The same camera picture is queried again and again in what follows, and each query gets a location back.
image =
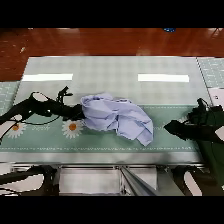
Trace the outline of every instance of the metal bar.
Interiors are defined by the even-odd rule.
[[[159,193],[137,175],[125,167],[121,167],[126,182],[135,196],[159,196]]]

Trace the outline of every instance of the reddish brown floor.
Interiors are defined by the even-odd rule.
[[[65,55],[224,57],[224,29],[0,29],[0,81],[20,80],[29,56]]]

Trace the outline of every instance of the cloth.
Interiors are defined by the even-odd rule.
[[[115,100],[109,93],[81,98],[84,125],[97,131],[116,130],[118,136],[138,139],[147,146],[153,140],[153,123],[128,99]]]

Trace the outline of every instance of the folded garment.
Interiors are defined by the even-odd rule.
[[[128,99],[113,100],[108,93],[81,98],[84,125],[97,131],[116,130],[118,136],[138,139],[144,146],[153,140],[153,123]]]

